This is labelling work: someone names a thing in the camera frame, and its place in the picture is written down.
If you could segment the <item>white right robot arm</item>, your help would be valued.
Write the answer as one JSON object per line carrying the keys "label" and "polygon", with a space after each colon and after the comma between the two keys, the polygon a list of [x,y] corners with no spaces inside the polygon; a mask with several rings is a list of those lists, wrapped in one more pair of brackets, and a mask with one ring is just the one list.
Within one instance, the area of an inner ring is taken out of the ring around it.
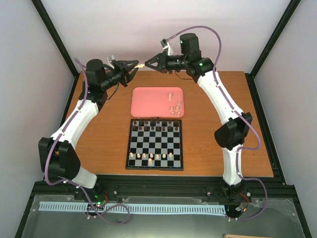
{"label": "white right robot arm", "polygon": [[181,54],[174,55],[168,39],[161,40],[162,53],[145,62],[146,67],[161,73],[184,70],[206,93],[220,118],[221,127],[214,137],[222,148],[224,172],[221,191],[226,199],[232,199],[243,188],[241,148],[249,132],[253,117],[234,102],[222,83],[216,63],[202,57],[199,39],[194,33],[180,36]]}

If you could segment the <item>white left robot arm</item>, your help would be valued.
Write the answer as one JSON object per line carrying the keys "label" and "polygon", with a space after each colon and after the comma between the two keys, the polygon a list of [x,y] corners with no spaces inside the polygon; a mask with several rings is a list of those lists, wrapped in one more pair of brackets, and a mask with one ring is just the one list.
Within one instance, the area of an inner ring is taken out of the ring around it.
{"label": "white left robot arm", "polygon": [[99,199],[103,187],[96,183],[97,176],[81,165],[75,148],[90,121],[101,111],[111,97],[107,90],[111,87],[127,86],[140,68],[138,60],[110,59],[103,63],[92,59],[85,66],[80,64],[84,81],[76,106],[62,126],[49,138],[41,138],[38,143],[41,169],[47,184],[55,185],[50,176],[60,179],[56,183],[70,183],[86,188],[91,199]]}

